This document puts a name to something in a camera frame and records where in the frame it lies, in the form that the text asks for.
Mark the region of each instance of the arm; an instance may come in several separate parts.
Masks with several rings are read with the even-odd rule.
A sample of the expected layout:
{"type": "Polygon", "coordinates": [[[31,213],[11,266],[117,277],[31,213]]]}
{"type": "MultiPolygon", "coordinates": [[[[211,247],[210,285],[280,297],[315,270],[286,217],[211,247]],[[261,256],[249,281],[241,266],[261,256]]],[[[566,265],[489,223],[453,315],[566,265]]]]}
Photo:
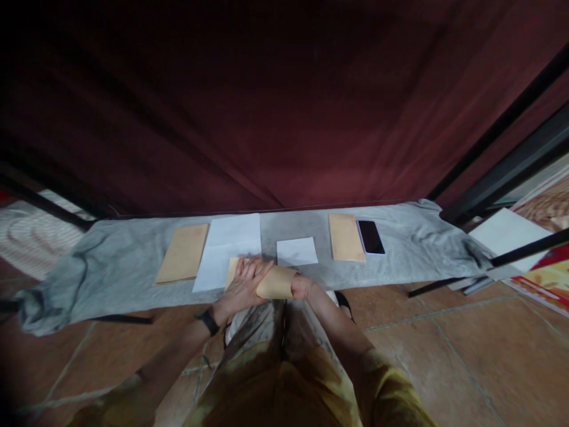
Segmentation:
{"type": "Polygon", "coordinates": [[[350,377],[364,426],[434,427],[413,385],[375,351],[373,344],[322,287],[307,277],[293,278],[295,299],[306,299],[350,377]]]}
{"type": "MultiPolygon", "coordinates": [[[[233,282],[219,300],[208,308],[209,314],[218,326],[225,324],[229,316],[267,301],[259,298],[256,290],[257,285],[273,266],[273,262],[266,264],[255,275],[255,270],[261,262],[261,257],[256,257],[245,265],[244,258],[239,259],[233,282]]],[[[194,321],[138,371],[142,378],[140,393],[145,396],[145,404],[152,409],[152,413],[192,357],[201,351],[209,337],[206,325],[201,321],[194,321]]]]}
{"type": "MultiPolygon", "coordinates": [[[[239,260],[233,282],[207,309],[218,326],[223,325],[229,316],[267,301],[259,298],[256,290],[273,262],[264,265],[259,273],[255,274],[261,262],[261,257],[253,258],[247,265],[243,258],[239,260]]],[[[156,408],[192,357],[202,350],[209,337],[210,331],[202,321],[195,320],[184,326],[173,341],[137,371],[139,381],[135,381],[134,386],[123,384],[98,398],[91,406],[75,414],[69,426],[102,425],[103,420],[110,422],[110,425],[124,427],[152,425],[156,408]]]]}
{"type": "Polygon", "coordinates": [[[306,299],[356,387],[361,377],[362,356],[374,348],[373,344],[356,324],[336,307],[319,283],[306,276],[296,275],[291,291],[295,299],[306,299]]]}

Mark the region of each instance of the table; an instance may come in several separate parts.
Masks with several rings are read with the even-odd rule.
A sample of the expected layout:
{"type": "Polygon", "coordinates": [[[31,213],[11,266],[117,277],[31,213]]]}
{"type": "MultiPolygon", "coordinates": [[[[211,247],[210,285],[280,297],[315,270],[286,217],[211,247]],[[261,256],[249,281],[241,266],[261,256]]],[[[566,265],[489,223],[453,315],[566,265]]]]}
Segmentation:
{"type": "MultiPolygon", "coordinates": [[[[314,237],[319,263],[298,270],[328,290],[436,281],[488,269],[481,249],[464,232],[442,221],[439,212],[435,203],[419,200],[261,213],[263,257],[276,258],[279,240],[314,237]],[[368,256],[366,263],[333,260],[329,213],[375,221],[386,255],[368,256]]],[[[223,289],[192,293],[193,281],[152,285],[176,228],[227,216],[98,221],[45,281],[17,294],[23,330],[40,336],[101,316],[213,302],[223,289]]]]}

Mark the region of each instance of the yellow shirt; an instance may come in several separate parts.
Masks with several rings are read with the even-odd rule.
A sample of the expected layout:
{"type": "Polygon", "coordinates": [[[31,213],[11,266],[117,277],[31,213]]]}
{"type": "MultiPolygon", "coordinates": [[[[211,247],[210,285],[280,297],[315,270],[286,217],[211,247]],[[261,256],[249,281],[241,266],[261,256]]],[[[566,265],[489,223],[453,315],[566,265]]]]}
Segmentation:
{"type": "MultiPolygon", "coordinates": [[[[269,342],[218,370],[184,426],[434,426],[411,383],[375,350],[356,389],[322,347],[296,363],[275,361],[269,342]]],[[[70,427],[147,427],[135,376],[73,417],[70,427]]]]}

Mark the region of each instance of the black phone screen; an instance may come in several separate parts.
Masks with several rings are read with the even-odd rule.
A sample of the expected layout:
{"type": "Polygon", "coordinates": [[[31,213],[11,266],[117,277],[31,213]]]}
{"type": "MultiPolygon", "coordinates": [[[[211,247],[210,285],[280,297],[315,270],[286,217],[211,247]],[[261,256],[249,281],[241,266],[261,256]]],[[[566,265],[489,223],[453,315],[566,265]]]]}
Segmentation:
{"type": "Polygon", "coordinates": [[[363,245],[367,253],[385,254],[383,244],[379,238],[378,228],[373,221],[358,221],[362,233],[363,245]]]}

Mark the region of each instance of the shirt sleeve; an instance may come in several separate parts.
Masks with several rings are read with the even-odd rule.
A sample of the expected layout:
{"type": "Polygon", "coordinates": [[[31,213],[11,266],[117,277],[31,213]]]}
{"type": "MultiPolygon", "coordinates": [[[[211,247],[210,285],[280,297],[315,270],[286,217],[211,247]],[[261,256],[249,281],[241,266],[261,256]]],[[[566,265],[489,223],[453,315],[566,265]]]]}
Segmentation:
{"type": "Polygon", "coordinates": [[[133,375],[75,413],[68,427],[152,427],[154,414],[144,409],[142,380],[133,375]]]}
{"type": "Polygon", "coordinates": [[[362,363],[354,391],[365,427],[436,427],[403,373],[374,349],[363,355],[362,363]]]}

